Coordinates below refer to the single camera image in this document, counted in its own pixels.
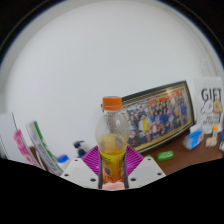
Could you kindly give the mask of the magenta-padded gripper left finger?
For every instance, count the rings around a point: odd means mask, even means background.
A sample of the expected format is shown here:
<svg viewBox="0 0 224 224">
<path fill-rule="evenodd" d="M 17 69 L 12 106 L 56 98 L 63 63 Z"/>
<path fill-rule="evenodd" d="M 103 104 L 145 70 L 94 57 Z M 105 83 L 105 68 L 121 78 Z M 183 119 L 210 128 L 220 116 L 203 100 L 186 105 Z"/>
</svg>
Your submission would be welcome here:
<svg viewBox="0 0 224 224">
<path fill-rule="evenodd" d="M 95 146 L 82 158 L 73 159 L 61 177 L 84 188 L 99 189 L 100 167 L 100 154 Z"/>
</svg>

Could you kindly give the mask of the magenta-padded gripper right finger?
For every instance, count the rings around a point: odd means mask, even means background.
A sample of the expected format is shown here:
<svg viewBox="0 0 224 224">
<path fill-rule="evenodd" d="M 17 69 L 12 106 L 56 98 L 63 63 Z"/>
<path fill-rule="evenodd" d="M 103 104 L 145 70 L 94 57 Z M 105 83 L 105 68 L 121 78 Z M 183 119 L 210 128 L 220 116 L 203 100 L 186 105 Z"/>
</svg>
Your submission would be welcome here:
<svg viewBox="0 0 224 224">
<path fill-rule="evenodd" d="M 144 157 L 130 146 L 127 147 L 124 159 L 126 189 L 140 188 L 165 176 L 166 174 L 152 157 Z"/>
</svg>

